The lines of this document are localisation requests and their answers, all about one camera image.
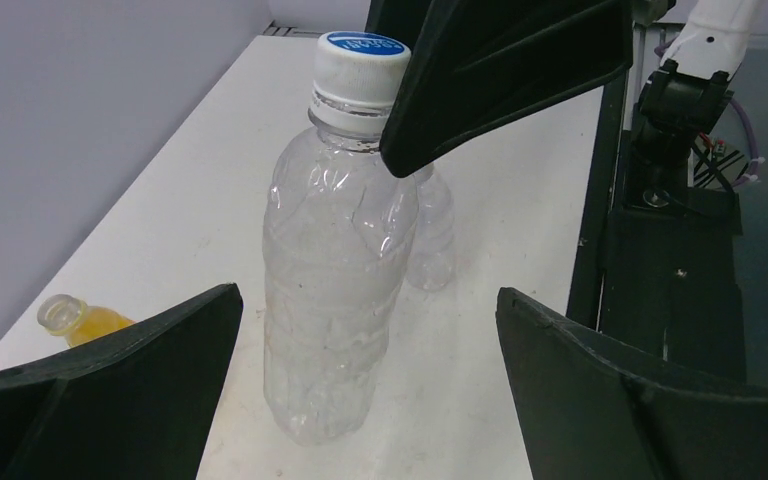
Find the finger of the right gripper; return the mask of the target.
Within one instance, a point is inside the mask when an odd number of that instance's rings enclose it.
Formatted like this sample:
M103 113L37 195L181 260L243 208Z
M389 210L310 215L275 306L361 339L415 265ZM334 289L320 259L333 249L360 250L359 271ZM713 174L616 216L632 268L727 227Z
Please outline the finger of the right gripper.
M379 32L412 52L380 142L398 178L603 86L632 62L623 0L389 0Z

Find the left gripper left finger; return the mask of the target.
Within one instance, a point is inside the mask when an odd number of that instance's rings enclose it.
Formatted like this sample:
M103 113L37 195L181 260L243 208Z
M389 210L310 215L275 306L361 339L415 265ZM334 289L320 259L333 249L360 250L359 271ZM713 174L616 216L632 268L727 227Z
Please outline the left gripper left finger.
M0 479L193 479L235 349L235 284L0 371Z

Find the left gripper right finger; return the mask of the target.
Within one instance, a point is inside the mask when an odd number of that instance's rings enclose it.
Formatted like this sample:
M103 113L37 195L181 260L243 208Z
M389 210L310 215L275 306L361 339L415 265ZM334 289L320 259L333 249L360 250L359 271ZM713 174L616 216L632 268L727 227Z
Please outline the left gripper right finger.
M496 325L536 479L768 479L768 388L664 361L510 288Z

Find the yellow juice bottle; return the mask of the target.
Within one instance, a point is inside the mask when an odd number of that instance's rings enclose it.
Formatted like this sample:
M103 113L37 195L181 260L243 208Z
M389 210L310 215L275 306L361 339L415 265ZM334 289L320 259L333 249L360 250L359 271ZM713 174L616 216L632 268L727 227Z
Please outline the yellow juice bottle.
M38 308L37 322L50 335L76 347L122 330L134 321L106 307L88 305L68 294L46 299Z

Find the tall clear bottle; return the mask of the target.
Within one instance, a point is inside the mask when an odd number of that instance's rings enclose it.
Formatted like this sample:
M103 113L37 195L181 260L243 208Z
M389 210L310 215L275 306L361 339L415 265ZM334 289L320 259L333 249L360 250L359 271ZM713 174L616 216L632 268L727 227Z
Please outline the tall clear bottle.
M278 158L264 215L264 397L301 445L358 430L371 407L419 211L381 135L317 120Z

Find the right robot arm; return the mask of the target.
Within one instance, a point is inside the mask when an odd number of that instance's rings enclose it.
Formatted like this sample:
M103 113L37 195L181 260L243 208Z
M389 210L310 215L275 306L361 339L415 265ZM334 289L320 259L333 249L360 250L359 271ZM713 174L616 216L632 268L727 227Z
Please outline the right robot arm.
M679 190L697 136L712 130L744 58L755 1L701 1L634 112L631 190L657 205ZM412 57L381 152L407 177L459 145L602 86L632 62L629 1L374 1L365 29Z

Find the near clear bottle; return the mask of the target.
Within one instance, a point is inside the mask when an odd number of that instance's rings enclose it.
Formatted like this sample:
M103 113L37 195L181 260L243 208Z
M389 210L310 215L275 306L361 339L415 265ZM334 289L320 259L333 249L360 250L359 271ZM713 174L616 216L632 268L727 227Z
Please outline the near clear bottle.
M439 291L455 276L453 196L433 164L423 167L414 177L419 215L406 279L415 288Z

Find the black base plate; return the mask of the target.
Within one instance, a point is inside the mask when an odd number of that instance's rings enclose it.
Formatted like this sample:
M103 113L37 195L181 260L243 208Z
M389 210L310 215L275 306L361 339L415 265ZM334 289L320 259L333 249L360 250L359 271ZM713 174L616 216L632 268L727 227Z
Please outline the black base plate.
M665 361L744 383L739 202L689 189L679 207L623 204L627 83L621 76L601 95L566 315Z

